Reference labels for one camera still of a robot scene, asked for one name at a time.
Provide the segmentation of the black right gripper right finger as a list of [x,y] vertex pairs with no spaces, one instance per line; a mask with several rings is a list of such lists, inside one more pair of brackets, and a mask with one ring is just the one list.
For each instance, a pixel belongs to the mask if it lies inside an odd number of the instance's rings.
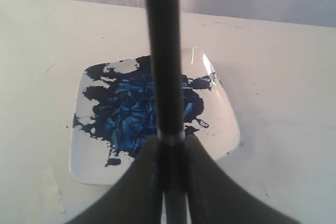
[[297,223],[235,183],[195,135],[186,136],[184,148],[192,223]]

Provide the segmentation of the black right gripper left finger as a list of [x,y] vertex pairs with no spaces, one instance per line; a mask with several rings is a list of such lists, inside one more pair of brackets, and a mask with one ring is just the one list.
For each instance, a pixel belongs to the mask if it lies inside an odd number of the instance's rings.
[[158,138],[148,138],[118,182],[68,223],[160,223],[163,193],[158,153]]

